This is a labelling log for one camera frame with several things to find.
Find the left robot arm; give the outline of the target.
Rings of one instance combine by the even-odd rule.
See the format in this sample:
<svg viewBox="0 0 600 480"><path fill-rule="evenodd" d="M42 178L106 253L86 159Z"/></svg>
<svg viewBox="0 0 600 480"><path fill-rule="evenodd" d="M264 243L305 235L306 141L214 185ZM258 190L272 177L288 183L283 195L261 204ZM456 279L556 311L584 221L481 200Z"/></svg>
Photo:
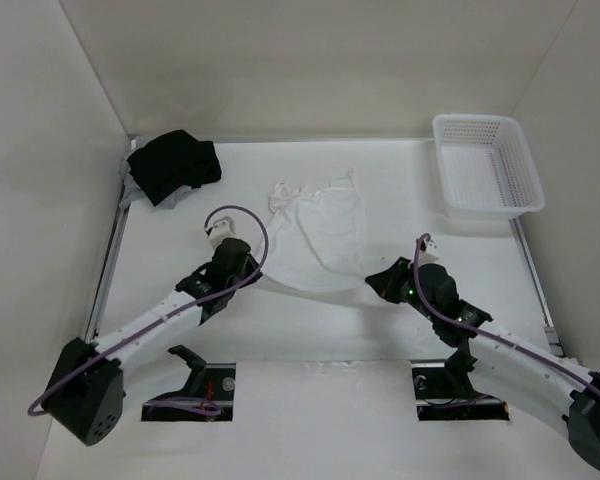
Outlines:
<svg viewBox="0 0 600 480"><path fill-rule="evenodd" d="M172 390L160 388L144 400L143 416L177 410L196 419L221 415L221 407L204 387L206 361L182 340L220 313L236 290L255 283L260 276L245 241L222 240L209 262L180 280L140 317L91 342L80 338L68 342L50 377L42 410L82 444L95 445L121 419L132 374L169 354L184 364L170 375Z"/></svg>

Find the black folded tank top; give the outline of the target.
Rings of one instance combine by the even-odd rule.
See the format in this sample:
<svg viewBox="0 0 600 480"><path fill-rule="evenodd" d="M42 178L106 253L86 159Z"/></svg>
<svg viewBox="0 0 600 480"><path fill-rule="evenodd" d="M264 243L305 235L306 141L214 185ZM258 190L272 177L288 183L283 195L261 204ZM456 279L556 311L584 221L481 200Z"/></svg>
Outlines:
<svg viewBox="0 0 600 480"><path fill-rule="evenodd" d="M198 140L185 130L152 139L128 163L133 179L154 207L178 187L195 190L222 178L214 143Z"/></svg>

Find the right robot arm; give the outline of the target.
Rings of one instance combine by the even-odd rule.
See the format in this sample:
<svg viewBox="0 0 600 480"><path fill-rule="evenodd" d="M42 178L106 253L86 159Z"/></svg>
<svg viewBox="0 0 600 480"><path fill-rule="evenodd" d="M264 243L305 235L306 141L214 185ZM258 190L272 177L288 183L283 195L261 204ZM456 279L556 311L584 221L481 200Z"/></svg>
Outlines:
<svg viewBox="0 0 600 480"><path fill-rule="evenodd" d="M451 393L474 390L523 410L600 472L600 370L559 359L506 330L463 300L439 264L416 267L399 258L365 282L381 299L418 311L453 349L443 373Z"/></svg>

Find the white plastic basket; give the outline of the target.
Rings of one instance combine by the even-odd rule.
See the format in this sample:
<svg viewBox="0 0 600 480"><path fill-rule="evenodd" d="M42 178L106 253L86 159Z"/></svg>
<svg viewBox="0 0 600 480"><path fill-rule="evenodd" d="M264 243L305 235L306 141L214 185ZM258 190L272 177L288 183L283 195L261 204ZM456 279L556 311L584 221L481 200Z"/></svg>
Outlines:
<svg viewBox="0 0 600 480"><path fill-rule="evenodd" d="M481 114L432 120L445 213L475 221L509 221L544 209L545 195L520 124Z"/></svg>

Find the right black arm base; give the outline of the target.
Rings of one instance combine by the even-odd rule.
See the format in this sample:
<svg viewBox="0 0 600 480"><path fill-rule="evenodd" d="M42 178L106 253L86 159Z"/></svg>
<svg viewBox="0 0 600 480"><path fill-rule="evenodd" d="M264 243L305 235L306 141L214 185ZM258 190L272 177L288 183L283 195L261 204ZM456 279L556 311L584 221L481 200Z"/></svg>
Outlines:
<svg viewBox="0 0 600 480"><path fill-rule="evenodd" d="M471 363L460 354L446 360L416 361L411 375L419 421L509 421L505 402L474 389L468 378Z"/></svg>

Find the white tank top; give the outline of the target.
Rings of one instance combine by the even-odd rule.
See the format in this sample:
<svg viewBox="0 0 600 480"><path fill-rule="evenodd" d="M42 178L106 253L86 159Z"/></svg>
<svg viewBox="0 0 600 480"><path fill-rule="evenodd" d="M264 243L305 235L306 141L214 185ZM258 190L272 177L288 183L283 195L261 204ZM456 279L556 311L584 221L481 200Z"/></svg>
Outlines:
<svg viewBox="0 0 600 480"><path fill-rule="evenodd" d="M263 273L307 293L353 290L363 283L365 203L353 171L312 189L277 183L269 194L269 248Z"/></svg>

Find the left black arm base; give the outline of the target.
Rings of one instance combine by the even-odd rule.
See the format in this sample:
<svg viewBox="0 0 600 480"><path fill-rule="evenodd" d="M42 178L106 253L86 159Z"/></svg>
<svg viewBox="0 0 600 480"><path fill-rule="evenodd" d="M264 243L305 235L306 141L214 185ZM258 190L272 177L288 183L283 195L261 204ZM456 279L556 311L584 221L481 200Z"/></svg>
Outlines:
<svg viewBox="0 0 600 480"><path fill-rule="evenodd" d="M176 367L185 367L187 376L178 373L173 387L164 387L159 395L142 405L145 423L231 422L237 368L235 364L208 363L183 345L168 350Z"/></svg>

